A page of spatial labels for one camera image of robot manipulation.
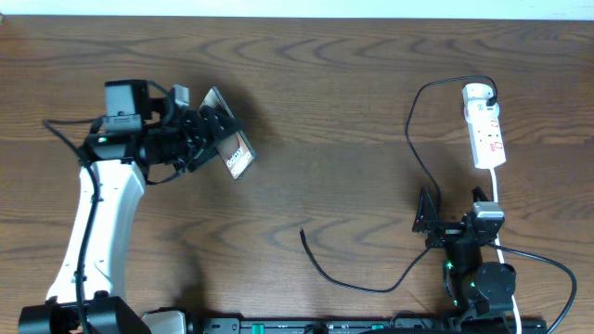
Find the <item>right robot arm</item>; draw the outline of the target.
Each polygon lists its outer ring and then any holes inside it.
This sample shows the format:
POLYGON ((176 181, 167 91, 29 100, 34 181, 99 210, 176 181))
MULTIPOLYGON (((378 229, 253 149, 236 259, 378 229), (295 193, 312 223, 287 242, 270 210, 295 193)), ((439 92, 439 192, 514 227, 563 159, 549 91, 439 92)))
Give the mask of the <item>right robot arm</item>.
POLYGON ((412 226, 427 236, 428 249, 443 249, 443 277, 456 310, 445 316, 445 325, 460 331, 470 322, 505 315, 513 310, 516 271, 505 263, 483 260, 481 247, 493 242, 505 222, 498 203, 483 190, 472 191, 471 210, 457 222, 439 218, 429 190, 420 191, 420 204, 412 226))

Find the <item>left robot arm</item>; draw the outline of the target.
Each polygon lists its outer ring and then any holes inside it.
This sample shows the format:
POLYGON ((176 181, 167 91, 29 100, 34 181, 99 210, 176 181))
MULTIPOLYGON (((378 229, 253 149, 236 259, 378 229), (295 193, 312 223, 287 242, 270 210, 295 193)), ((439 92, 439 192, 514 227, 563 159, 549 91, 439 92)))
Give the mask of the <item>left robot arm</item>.
POLYGON ((251 147, 243 126, 223 105, 177 107, 162 121, 146 124, 139 114, 133 131, 111 130, 111 116, 96 118, 75 150, 81 164, 80 198, 71 239, 58 275, 41 305, 21 310, 20 333, 200 333, 201 323, 183 309, 161 308, 138 315, 125 300, 125 261, 137 206, 151 182, 148 168, 172 164, 174 174, 193 172, 239 146, 233 164, 251 147))

